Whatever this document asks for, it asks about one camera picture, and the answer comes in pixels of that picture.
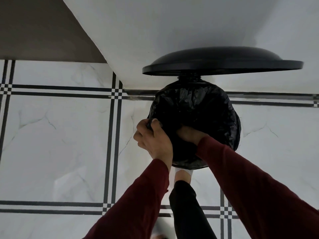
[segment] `person's left arm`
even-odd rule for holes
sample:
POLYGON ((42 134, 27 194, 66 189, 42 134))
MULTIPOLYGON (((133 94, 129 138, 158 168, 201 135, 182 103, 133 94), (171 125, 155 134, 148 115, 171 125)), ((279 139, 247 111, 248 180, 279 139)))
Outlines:
POLYGON ((85 239, 150 238, 169 185, 173 148, 159 122, 152 123, 152 132, 146 128, 147 121, 138 124, 134 139, 139 147, 149 152, 153 161, 90 229, 85 239))

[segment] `black pants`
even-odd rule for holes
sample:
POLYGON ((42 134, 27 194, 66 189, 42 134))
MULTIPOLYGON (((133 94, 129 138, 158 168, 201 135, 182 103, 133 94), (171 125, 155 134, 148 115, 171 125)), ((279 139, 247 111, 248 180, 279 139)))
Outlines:
POLYGON ((178 239, 217 239, 196 200, 196 193, 185 181, 177 181, 169 196, 178 239))

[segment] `sleeve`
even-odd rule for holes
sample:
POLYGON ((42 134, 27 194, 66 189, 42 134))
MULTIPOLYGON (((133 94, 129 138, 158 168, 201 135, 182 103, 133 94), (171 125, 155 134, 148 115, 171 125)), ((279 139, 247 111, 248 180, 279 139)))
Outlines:
POLYGON ((122 197, 90 229, 85 239, 149 239, 169 185, 165 163, 154 159, 122 197))
POLYGON ((231 148, 206 136, 197 156, 207 162, 251 238, 319 238, 319 212, 231 148))

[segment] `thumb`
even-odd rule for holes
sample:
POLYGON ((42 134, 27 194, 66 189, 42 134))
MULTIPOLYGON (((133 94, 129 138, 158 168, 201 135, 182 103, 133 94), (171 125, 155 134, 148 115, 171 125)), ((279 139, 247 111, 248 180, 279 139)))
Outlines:
POLYGON ((160 134, 160 133, 164 132, 161 125, 160 125, 160 121, 157 120, 156 118, 154 118, 152 120, 151 127, 153 129, 154 136, 156 136, 156 134, 160 134))

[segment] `black plastic bag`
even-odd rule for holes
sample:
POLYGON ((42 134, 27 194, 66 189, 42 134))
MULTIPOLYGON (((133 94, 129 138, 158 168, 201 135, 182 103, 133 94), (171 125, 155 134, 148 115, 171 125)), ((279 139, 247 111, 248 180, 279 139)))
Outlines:
POLYGON ((157 92, 149 113, 149 128, 153 118, 162 123, 172 142, 174 167, 207 167, 195 155, 196 145, 176 135, 181 124, 205 132, 233 150, 239 144, 241 124, 228 95, 218 86, 200 78, 179 79, 157 92))

